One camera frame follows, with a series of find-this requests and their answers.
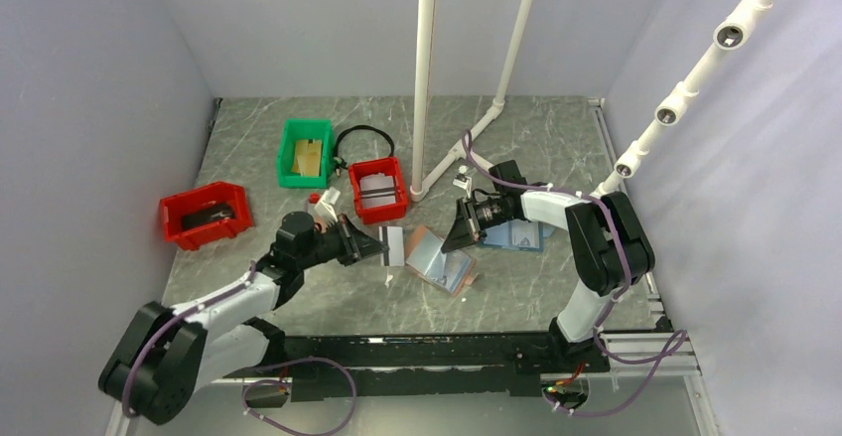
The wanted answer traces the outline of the blue card holder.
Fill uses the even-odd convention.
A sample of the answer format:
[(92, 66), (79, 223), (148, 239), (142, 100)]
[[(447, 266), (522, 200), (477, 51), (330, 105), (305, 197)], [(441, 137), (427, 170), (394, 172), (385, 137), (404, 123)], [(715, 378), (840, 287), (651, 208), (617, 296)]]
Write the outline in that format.
[(552, 233), (542, 223), (515, 219), (486, 230), (479, 246), (518, 251), (542, 252), (545, 238)]

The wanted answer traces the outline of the tan card holder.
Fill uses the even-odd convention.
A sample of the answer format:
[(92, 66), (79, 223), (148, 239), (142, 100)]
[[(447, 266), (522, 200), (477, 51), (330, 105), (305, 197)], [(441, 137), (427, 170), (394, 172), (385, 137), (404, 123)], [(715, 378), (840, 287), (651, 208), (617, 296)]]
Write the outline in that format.
[(425, 282), (451, 295), (458, 295), (476, 280), (476, 260), (465, 251), (442, 251), (444, 239), (425, 226), (418, 226), (405, 241), (405, 265)]

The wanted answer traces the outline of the white magnetic stripe card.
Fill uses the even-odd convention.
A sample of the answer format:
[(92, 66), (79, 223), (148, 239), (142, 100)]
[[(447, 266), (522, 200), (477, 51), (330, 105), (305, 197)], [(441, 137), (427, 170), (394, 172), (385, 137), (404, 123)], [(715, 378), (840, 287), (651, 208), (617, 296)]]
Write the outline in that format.
[(384, 225), (378, 229), (378, 235), (385, 250), (381, 254), (381, 264), (385, 267), (403, 267), (405, 264), (404, 229), (396, 225)]

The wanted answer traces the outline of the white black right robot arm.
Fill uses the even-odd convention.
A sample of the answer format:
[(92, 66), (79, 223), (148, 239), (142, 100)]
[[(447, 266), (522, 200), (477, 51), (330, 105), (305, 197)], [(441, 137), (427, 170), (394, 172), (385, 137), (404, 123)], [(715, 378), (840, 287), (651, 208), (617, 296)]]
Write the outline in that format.
[(475, 245), (489, 228), (516, 219), (565, 229), (579, 282), (550, 326), (560, 336), (546, 349), (553, 367), (570, 371), (584, 360), (583, 342), (600, 329), (609, 303), (654, 268), (654, 250), (623, 192), (599, 198), (553, 192), (548, 184), (527, 183), (513, 160), (491, 166), (489, 175), (493, 193), (482, 201), (474, 195), (457, 200), (441, 251)]

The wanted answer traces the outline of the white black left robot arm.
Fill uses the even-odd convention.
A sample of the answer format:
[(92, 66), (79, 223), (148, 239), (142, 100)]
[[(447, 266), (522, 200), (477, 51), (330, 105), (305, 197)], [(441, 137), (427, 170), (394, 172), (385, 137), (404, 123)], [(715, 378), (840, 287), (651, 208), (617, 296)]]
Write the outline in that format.
[(162, 425), (219, 378), (244, 368), (273, 375), (288, 357), (286, 334), (263, 314), (288, 303), (308, 269), (332, 261), (350, 266), (387, 249), (346, 215), (320, 225), (306, 212), (288, 213), (268, 251), (241, 277), (197, 300), (139, 308), (97, 387), (126, 416)]

